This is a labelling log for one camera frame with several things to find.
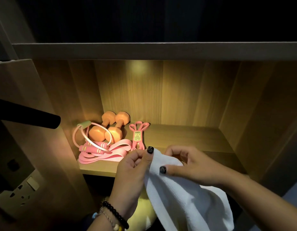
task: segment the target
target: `black painted fingernail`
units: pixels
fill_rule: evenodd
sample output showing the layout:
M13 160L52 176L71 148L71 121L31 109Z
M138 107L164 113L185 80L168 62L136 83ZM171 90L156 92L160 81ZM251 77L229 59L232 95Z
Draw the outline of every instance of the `black painted fingernail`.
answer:
M167 168L164 167L164 166L161 166L161 167L159 168L159 172L162 173L162 174L166 174L166 172L167 172Z
M151 146L149 146L149 147L147 148L147 152L148 152L149 154L152 154L152 153L154 152L154 148L151 147Z

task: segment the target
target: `black beaded bracelet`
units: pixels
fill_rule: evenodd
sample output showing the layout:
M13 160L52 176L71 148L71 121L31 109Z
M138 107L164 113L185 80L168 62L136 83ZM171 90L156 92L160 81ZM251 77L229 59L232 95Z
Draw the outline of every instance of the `black beaded bracelet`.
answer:
M111 204L109 204L107 201L104 201L103 206L108 208L109 211L113 213L113 215L118 219L118 221L125 229L129 229L129 224L127 223L127 221L116 211L114 207L111 206Z

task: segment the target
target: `person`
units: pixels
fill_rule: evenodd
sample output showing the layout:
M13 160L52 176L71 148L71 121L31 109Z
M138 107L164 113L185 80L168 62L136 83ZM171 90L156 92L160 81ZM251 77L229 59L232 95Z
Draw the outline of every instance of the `person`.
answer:
M169 146L165 155L180 155L183 166L165 165L161 167L161 173L224 190L262 230L297 230L297 208L247 176L214 161L195 147ZM134 150L118 164L108 202L126 221L135 211L144 186L144 175L152 159L153 154L145 150ZM118 223L110 210L104 208L104 212L114 223ZM97 216L88 229L95 230L113 230L104 214Z

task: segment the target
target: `upper shelf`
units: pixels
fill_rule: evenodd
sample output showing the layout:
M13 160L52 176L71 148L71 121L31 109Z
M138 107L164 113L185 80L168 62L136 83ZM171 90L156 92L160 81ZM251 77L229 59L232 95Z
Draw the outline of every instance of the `upper shelf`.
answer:
M129 129L129 124L123 129L123 136L132 139L133 132ZM245 169L219 129L154 124L144 132L143 139L146 147L155 147L162 153L172 144L195 146L219 163L245 173ZM83 174L115 177L117 164L118 162L100 160L91 164L79 163L79 166Z
M24 43L13 48L19 59L297 60L297 42Z

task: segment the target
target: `orange dumbbell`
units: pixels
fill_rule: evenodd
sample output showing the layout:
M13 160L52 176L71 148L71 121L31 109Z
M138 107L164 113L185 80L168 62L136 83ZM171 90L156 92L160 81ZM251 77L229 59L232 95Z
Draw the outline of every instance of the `orange dumbbell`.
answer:
M120 141L123 137L123 133L121 127L126 125L130 121L130 116L126 112L119 112L115 116L116 125L115 127L109 127L108 130L112 134L112 143L116 143ZM108 132L105 133L106 140L110 141L110 134Z
M106 128L115 122L115 113L107 111L101 116L101 119L103 120L101 125ZM102 142L105 140L105 130L99 126L93 126L89 131L89 138L92 141Z

